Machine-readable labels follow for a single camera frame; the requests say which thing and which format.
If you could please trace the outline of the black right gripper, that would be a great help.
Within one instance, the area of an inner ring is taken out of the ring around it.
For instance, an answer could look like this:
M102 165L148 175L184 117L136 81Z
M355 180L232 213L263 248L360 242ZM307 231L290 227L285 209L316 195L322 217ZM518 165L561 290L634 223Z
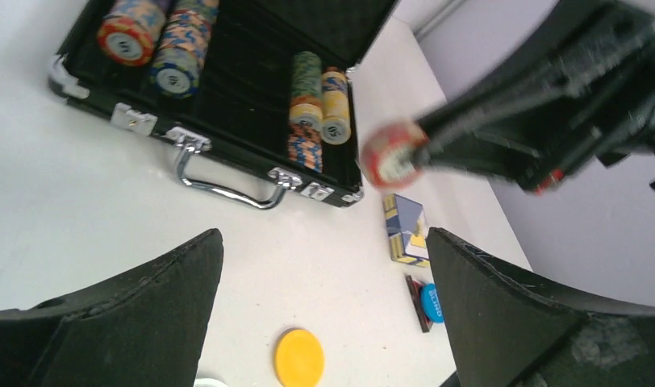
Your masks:
M531 112L525 191L555 189L592 160L655 158L655 17L603 1L467 1L421 47L447 97L416 118L428 135L549 59L564 91Z

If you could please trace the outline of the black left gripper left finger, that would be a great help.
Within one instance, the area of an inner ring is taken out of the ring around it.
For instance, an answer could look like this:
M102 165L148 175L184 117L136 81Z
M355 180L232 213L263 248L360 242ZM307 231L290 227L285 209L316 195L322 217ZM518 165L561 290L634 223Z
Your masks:
M216 229L95 285L0 311L0 386L191 386L223 268Z

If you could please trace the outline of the green yellow chip stack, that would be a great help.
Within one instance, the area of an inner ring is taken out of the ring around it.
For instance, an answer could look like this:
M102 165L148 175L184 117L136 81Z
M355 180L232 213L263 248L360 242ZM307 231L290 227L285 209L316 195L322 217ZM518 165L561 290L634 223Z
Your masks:
M290 85L291 123L319 130L323 121L321 60L313 52L299 52L293 57Z

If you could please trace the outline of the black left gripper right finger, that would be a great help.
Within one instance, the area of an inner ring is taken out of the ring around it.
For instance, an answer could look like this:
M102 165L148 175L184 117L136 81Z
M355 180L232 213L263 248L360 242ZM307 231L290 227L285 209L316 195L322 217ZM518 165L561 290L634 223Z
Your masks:
M427 237L448 386L655 386L655 307L549 280L443 228Z

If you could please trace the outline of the black poker set case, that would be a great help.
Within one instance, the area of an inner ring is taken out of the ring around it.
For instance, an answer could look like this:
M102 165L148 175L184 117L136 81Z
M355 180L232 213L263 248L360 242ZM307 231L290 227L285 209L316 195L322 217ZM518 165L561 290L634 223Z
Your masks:
M288 157L290 58L305 48L352 71L395 7L394 1L227 1L200 89L179 102L159 96L146 69L101 53L93 34L110 5L90 1L50 60L48 84L72 107L179 148L175 173L190 188L259 210L274 208L288 192L347 207L363 198L356 138L327 146L322 172ZM273 194L255 199L190 179L185 169L195 155L269 181Z

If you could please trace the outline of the playing card deck box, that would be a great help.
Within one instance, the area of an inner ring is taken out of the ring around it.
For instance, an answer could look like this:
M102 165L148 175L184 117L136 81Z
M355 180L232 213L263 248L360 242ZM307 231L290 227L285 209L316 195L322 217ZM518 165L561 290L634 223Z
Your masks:
M428 223L423 205L396 193L383 197L390 257L394 262L430 267L426 238Z

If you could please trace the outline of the yellow blue chip stack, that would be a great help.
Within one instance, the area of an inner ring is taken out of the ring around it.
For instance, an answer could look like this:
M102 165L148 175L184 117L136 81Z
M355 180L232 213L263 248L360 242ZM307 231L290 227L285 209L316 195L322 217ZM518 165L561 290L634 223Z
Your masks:
M321 81L323 92L321 137L327 144L345 144L352 134L347 77L337 67L327 67Z

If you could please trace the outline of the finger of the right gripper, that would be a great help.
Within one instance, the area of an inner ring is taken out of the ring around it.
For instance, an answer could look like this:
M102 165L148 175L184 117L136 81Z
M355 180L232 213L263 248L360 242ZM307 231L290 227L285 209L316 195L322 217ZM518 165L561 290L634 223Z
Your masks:
M529 181L547 150L547 132L535 127L442 128L412 153L418 169L456 169L509 182Z

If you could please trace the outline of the red round poker chip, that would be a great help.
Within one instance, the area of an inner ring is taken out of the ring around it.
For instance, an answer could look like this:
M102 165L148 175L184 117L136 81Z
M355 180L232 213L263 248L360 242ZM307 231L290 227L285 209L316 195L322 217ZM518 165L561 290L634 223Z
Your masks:
M416 181L422 173L412 160L415 151L428 142L428 136L416 123L388 123L362 145L358 165L374 188L400 189Z

